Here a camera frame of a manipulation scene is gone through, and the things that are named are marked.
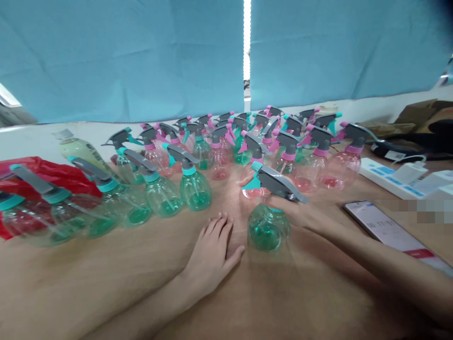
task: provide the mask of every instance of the trigger sprayer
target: trigger sprayer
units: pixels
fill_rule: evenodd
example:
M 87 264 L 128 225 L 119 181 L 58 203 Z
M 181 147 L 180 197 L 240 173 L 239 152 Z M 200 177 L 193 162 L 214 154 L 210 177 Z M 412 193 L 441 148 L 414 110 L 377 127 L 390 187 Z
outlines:
M 141 190 L 118 183 L 109 174 L 80 157 L 69 157 L 68 161 L 80 169 L 89 180 L 94 181 L 102 192 L 105 206 L 118 216 L 120 226 L 138 227 L 151 217 L 152 211 Z
M 192 211 L 202 211 L 211 205 L 212 192 L 208 180 L 199 173 L 194 164 L 199 162 L 189 152 L 177 146 L 164 144 L 170 155 L 170 163 L 179 161 L 183 165 L 183 177 L 179 192 L 184 203 Z
M 309 203 L 285 176 L 274 169 L 255 162 L 252 164 L 255 172 L 253 179 L 243 190 L 266 190 L 288 201 Z M 265 252 L 278 251 L 290 234 L 290 222 L 283 211 L 259 204 L 251 212 L 248 221 L 248 236 L 251 244 Z

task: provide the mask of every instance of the white power strip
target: white power strip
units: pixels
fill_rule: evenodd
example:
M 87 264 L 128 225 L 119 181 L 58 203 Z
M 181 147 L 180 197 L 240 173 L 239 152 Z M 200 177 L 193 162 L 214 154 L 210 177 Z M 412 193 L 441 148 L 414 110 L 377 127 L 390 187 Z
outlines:
M 395 170 L 370 158 L 362 158 L 360 174 L 373 181 L 385 190 L 402 199 L 425 199 L 424 193 L 415 190 L 408 184 L 403 184 L 392 177 Z

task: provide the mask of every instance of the phone screen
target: phone screen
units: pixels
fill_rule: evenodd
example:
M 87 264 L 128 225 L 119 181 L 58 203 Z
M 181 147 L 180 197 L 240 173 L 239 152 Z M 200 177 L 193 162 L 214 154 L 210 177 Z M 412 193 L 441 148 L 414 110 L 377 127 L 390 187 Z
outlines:
M 453 276 L 453 268 L 373 203 L 350 202 L 344 208 L 373 238 Z

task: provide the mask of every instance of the fingers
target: fingers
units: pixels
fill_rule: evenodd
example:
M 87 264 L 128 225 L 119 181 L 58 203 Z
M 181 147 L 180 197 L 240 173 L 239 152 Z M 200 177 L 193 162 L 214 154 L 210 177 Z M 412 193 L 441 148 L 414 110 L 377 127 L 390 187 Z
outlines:
M 238 262 L 241 260 L 241 257 L 242 257 L 242 254 L 244 253 L 244 251 L 245 251 L 245 247 L 239 246 L 238 248 L 236 248 L 233 255 L 231 255 L 231 257 L 225 261 L 225 263 L 223 265 L 223 268 L 226 271 L 225 274 L 228 274 L 234 268 L 234 266 L 238 264 Z

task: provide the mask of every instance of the brown table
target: brown table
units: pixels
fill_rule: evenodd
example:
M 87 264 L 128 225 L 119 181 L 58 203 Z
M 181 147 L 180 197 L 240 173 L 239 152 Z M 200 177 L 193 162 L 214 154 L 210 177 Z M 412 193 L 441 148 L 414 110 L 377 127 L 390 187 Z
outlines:
M 235 184 L 241 170 L 234 166 L 228 181 L 212 183 L 213 204 L 203 212 L 184 209 L 172 219 L 154 217 L 136 229 L 117 229 L 97 240 L 72 240 L 51 249 L 19 240 L 1 243 L 0 339 L 78 339 L 181 271 L 201 227 L 219 211 L 235 219 L 230 249 L 246 244 L 247 217 L 255 203 L 240 195 Z M 179 182 L 180 176 L 172 179 Z M 348 190 L 312 195 L 311 204 L 362 232 L 339 204 L 376 199 L 394 202 L 387 206 L 401 202 L 359 176 Z M 453 235 L 445 226 L 409 225 L 410 214 L 389 214 L 453 264 Z M 388 340 L 411 332 L 423 320 L 333 245 L 293 228 L 279 253 L 248 248 L 212 295 L 157 338 Z

